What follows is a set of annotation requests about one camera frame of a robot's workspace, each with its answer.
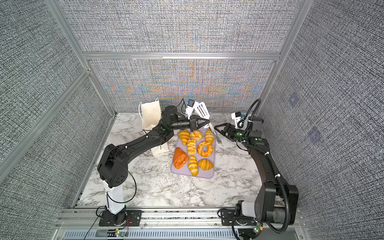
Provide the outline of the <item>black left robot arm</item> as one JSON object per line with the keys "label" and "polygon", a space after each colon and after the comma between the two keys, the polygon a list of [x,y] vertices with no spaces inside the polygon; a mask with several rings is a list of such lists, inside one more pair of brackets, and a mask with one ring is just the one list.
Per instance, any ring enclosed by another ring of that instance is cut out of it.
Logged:
{"label": "black left robot arm", "polygon": [[161,113],[161,119],[145,135],[129,143],[106,146],[98,165],[98,173],[107,195],[107,206],[100,214],[99,226],[119,227],[127,223],[126,203],[122,184],[131,174],[128,164],[142,153],[167,143],[175,130],[198,130],[210,123],[210,120],[191,115],[189,118],[178,112],[176,106],[167,106]]}

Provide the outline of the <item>white paper bag with rose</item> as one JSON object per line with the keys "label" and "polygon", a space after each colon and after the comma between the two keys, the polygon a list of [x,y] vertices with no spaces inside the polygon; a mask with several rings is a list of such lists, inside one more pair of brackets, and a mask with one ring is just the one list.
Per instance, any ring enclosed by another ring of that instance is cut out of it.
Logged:
{"label": "white paper bag with rose", "polygon": [[[158,125],[161,119],[161,106],[159,99],[148,103],[139,103],[139,115],[142,119],[142,130],[145,133],[149,133],[155,126]],[[151,149],[152,154],[160,155],[169,151],[168,144],[162,144],[160,146]]]}

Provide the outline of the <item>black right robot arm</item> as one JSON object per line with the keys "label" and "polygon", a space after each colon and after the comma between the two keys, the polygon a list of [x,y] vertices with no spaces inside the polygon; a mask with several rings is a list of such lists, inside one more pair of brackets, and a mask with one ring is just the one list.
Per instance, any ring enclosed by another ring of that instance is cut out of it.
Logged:
{"label": "black right robot arm", "polygon": [[262,180],[253,202],[238,201],[233,211],[221,209],[220,218],[224,226],[232,228],[235,225],[255,226],[256,235],[264,224],[282,234],[295,222],[299,191],[288,183],[275,164],[269,143],[262,137],[263,122],[260,117],[251,117],[245,130],[230,123],[215,126],[221,135],[246,148]]}

